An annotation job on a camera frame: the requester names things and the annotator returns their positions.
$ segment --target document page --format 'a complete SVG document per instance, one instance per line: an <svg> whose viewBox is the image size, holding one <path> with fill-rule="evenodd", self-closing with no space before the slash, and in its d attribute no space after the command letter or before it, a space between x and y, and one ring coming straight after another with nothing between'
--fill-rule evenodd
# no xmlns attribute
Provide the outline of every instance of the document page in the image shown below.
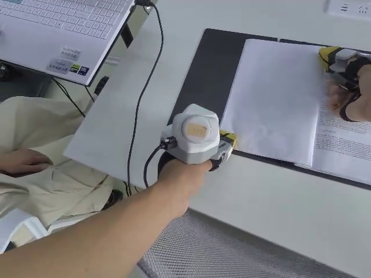
<svg viewBox="0 0 371 278"><path fill-rule="evenodd" d="M315 140L314 170L371 184L371 123L350 123L333 116L322 97Z"/></svg>
<svg viewBox="0 0 371 278"><path fill-rule="evenodd" d="M238 150L311 166L323 85L318 50L246 41L221 122Z"/></svg>

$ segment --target black shoe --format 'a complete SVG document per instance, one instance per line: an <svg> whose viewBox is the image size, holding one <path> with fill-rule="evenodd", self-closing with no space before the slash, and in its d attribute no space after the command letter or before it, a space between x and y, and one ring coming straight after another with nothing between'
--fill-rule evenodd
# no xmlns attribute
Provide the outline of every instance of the black shoe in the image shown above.
<svg viewBox="0 0 371 278"><path fill-rule="evenodd" d="M120 202L122 199L123 199L123 193L120 190L113 189L110 197L108 198L102 210L106 210L109 207L112 207L115 203Z"/></svg>
<svg viewBox="0 0 371 278"><path fill-rule="evenodd" d="M94 94L99 96L100 92L102 92L108 80L109 80L108 76L102 77L102 79L98 82L98 85L95 88Z"/></svg>

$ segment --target fabric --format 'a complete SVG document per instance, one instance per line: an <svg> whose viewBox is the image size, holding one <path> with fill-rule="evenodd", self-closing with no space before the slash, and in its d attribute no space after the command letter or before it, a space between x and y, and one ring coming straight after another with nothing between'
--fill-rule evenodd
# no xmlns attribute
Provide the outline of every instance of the fabric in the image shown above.
<svg viewBox="0 0 371 278"><path fill-rule="evenodd" d="M87 96L76 104L87 112L92 102ZM0 217L17 207L49 226L61 217L103 208L113 179L62 155L82 119L69 101L13 97L0 104L0 153L29 148L54 163L24 177L0 174Z"/></svg>

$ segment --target white chair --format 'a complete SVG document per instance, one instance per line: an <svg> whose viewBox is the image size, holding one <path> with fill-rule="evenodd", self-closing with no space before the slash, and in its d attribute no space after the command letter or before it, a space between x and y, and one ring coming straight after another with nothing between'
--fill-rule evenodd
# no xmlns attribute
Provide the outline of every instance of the white chair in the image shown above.
<svg viewBox="0 0 371 278"><path fill-rule="evenodd" d="M0 218L0 254L5 252L12 237L22 226L25 226L35 239L40 239L55 230L74 225L94 214L96 213L62 218L46 229L37 217L16 208Z"/></svg>
<svg viewBox="0 0 371 278"><path fill-rule="evenodd" d="M352 277L191 210L166 227L138 267L148 278Z"/></svg>
<svg viewBox="0 0 371 278"><path fill-rule="evenodd" d="M0 218L0 254L5 252L12 237L23 225L36 239L49 234L37 217L16 208Z"/></svg>

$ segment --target power outlet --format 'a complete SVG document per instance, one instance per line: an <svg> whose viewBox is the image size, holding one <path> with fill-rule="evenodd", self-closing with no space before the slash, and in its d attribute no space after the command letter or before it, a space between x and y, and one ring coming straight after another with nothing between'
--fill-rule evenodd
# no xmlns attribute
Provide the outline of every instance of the power outlet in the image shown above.
<svg viewBox="0 0 371 278"><path fill-rule="evenodd" d="M332 16L371 21L371 3L352 0L328 0L325 13Z"/></svg>

